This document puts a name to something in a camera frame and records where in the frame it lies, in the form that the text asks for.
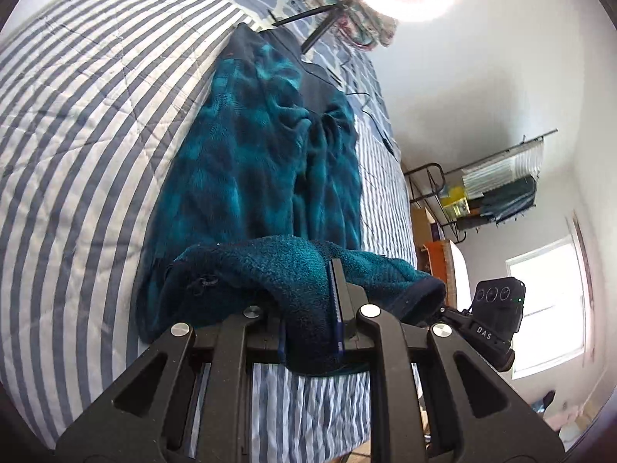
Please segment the dark hanging clothes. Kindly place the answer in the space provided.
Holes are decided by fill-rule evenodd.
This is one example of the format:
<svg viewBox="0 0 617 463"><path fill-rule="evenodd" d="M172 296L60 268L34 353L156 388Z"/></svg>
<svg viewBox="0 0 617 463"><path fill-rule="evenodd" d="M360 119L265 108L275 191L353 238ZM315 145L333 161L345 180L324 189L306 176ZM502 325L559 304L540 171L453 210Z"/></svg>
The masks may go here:
<svg viewBox="0 0 617 463"><path fill-rule="evenodd" d="M459 230L470 230L514 218L534 206L537 188L535 178L526 176L492 189L470 201L470 213L457 218L456 226Z"/></svg>

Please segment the striped hanging towel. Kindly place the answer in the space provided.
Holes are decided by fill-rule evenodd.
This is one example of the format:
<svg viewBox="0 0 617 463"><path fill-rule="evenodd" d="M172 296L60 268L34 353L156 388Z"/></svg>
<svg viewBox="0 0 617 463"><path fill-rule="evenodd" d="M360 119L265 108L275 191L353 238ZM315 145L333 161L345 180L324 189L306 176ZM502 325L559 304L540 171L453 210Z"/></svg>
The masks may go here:
<svg viewBox="0 0 617 463"><path fill-rule="evenodd" d="M544 160L544 139L528 141L461 170L462 184L468 199L479 199L521 178L537 180Z"/></svg>

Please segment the orange stool with white cloth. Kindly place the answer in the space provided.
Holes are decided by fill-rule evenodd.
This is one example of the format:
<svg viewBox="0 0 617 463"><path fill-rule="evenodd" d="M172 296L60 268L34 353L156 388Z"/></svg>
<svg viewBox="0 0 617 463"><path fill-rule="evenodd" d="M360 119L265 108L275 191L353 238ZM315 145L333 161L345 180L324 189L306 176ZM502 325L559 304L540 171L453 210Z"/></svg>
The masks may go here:
<svg viewBox="0 0 617 463"><path fill-rule="evenodd" d="M460 249L450 239L425 243L418 250L418 266L445 284L445 304L458 311L472 304L467 263Z"/></svg>

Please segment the black clothes rack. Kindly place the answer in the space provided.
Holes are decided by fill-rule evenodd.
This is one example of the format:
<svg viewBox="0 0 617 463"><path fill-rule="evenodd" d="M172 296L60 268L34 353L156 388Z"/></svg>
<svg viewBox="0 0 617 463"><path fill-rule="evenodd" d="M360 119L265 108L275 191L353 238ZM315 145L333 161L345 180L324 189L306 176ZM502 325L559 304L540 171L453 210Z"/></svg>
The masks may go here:
<svg viewBox="0 0 617 463"><path fill-rule="evenodd" d="M410 205L423 207L437 233L463 243L467 232L517 218L535 205L544 161L545 134L445 171L430 162L404 172Z"/></svg>

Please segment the teal plaid fleece jacket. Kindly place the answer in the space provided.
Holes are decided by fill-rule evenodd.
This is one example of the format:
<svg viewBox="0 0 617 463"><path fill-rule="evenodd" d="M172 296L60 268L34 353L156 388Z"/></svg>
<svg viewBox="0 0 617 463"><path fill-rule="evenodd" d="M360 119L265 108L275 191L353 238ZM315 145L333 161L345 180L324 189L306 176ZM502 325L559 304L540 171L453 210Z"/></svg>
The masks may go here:
<svg viewBox="0 0 617 463"><path fill-rule="evenodd" d="M395 318L433 316L440 280L362 248L356 144L346 96L301 59L292 32L238 25L157 199L136 293L140 339L257 305L285 321L285 367L340 373L332 258Z"/></svg>

